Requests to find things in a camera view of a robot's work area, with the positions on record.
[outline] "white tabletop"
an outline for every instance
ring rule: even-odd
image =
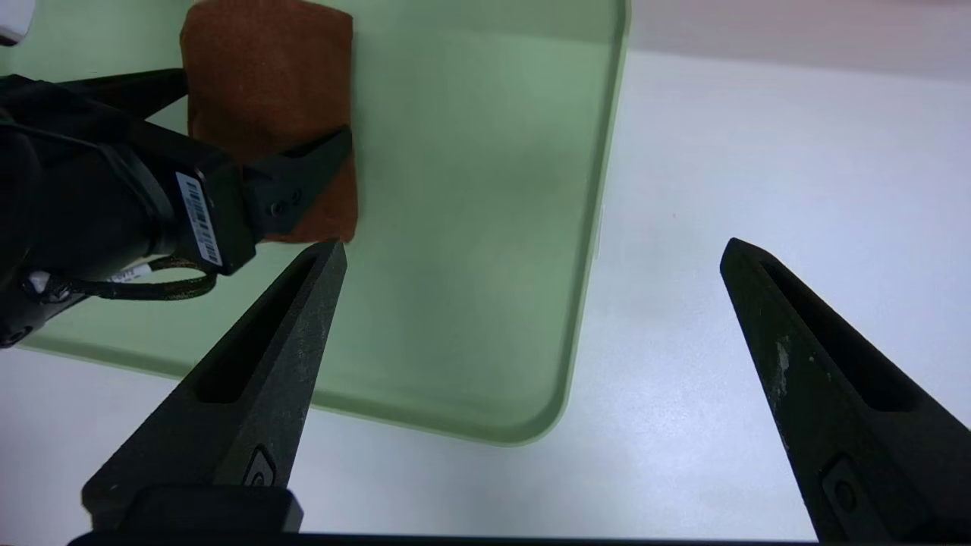
[[[290,482],[304,530],[814,538],[719,275],[733,236],[971,423],[971,59],[935,45],[967,7],[714,4],[635,3],[561,422],[496,448],[314,411]],[[63,542],[81,484],[173,382],[3,361],[0,542]]]

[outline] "light green tray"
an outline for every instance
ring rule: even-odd
[[[487,442],[534,439],[566,401],[626,2],[328,3],[354,15],[361,220],[314,403]],[[181,64],[188,0],[38,4],[10,62],[24,76]],[[160,124],[184,130],[184,116],[178,105]],[[88,301],[24,345],[181,377],[300,250],[261,245],[197,300]]]

